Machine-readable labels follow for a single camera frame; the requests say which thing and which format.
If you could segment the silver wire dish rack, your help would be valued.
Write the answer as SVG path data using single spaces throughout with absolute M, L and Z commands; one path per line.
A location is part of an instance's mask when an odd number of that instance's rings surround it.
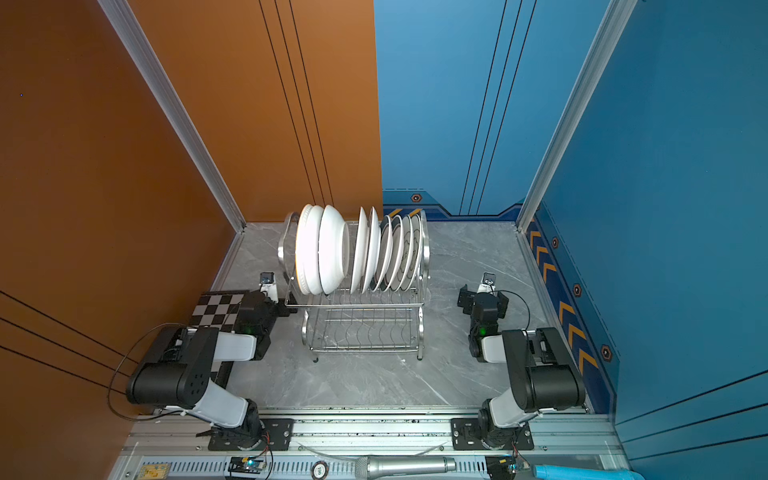
M 300 215 L 287 215 L 277 258 L 287 283 L 285 303 L 301 318 L 301 341 L 320 353 L 409 353 L 421 361 L 425 351 L 424 305 L 428 297 L 430 237 L 426 213 L 417 209 L 387 215 L 394 225 L 390 260 L 399 263 L 375 273 L 367 287 L 353 290 L 345 278 L 329 295 L 303 293 L 296 272 L 296 233 Z

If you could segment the yellow rimmed dotted plate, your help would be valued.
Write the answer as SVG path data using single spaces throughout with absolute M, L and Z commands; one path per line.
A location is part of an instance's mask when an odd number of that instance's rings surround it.
M 295 271 L 296 271 L 296 280 L 298 283 L 298 287 L 300 292 L 303 295 L 310 294 L 310 290 L 306 280 L 306 275 L 304 272 L 303 260 L 304 260 L 304 234 L 306 233 L 306 224 L 312 209 L 313 209 L 312 204 L 307 204 L 304 206 L 299 216 L 297 232 L 296 232 Z

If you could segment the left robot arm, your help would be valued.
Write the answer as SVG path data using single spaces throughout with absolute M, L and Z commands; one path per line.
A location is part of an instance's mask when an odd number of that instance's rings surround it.
M 271 345 L 285 301 L 269 291 L 214 291 L 200 296 L 189 324 L 164 324 L 126 387 L 134 405 L 191 415 L 210 425 L 209 448 L 266 450 L 269 433 L 255 401 L 219 385 L 226 364 L 259 361 Z

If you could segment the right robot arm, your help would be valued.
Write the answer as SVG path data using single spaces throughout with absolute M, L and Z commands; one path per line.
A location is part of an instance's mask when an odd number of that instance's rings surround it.
M 477 436 L 489 449 L 514 447 L 532 419 L 580 407 L 587 397 L 582 374 L 558 329 L 500 329 L 512 294 L 464 286 L 457 298 L 470 320 L 470 355 L 480 363 L 502 364 L 507 371 L 508 388 L 485 400 L 478 411 Z

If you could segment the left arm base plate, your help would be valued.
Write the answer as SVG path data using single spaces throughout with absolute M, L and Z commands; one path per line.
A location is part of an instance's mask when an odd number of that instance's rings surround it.
M 209 438 L 209 451 L 287 451 L 293 434 L 294 420 L 267 418 L 258 423 L 256 433 L 215 427 Z

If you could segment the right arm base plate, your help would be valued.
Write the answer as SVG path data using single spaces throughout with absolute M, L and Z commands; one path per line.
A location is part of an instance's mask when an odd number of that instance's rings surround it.
M 450 420 L 452 445 L 455 450 L 517 450 L 532 451 L 535 448 L 530 426 L 502 429 L 483 437 L 477 418 L 453 418 Z

